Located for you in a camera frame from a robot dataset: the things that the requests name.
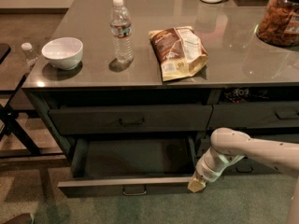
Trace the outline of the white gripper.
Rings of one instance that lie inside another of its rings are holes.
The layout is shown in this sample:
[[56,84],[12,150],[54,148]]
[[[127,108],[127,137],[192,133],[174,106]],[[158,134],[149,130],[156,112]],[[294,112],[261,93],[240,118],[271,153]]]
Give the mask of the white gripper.
[[206,182],[215,182],[225,168],[218,156],[204,154],[196,164],[196,172],[188,184],[188,190],[195,193],[206,187]]

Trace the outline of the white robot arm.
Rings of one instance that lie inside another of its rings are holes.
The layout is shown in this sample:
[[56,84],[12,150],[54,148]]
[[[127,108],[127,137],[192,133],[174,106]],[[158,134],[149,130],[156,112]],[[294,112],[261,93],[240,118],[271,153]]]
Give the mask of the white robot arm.
[[195,165],[188,190],[196,193],[204,189],[245,157],[297,179],[286,224],[299,224],[299,145],[295,143],[257,139],[229,128],[216,129],[210,136],[210,148]]

